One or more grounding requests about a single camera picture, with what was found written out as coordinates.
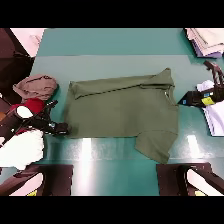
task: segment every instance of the olive green t-shirt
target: olive green t-shirt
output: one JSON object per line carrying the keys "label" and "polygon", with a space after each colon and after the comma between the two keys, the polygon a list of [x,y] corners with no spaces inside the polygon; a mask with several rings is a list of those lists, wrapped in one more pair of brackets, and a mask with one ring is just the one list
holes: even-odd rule
{"label": "olive green t-shirt", "polygon": [[71,138],[133,137],[136,149],[167,163],[178,134],[171,70],[157,75],[70,82],[65,122]]}

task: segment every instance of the teal table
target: teal table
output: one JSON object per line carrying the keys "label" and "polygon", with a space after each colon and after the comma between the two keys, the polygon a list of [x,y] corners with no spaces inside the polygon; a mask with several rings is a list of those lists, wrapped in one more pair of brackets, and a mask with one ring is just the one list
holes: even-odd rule
{"label": "teal table", "polygon": [[[60,88],[53,98],[59,103],[52,119],[60,122],[69,81],[156,74],[170,67],[179,101],[197,83],[212,79],[203,61],[178,28],[48,29],[31,75],[57,79]],[[222,59],[217,63],[224,69]],[[159,195],[157,163],[134,149],[135,138],[45,136],[45,145],[39,163],[74,165],[72,195]],[[224,138],[211,137],[200,109],[180,106],[179,137],[169,163],[210,162],[224,178],[223,145]]]}

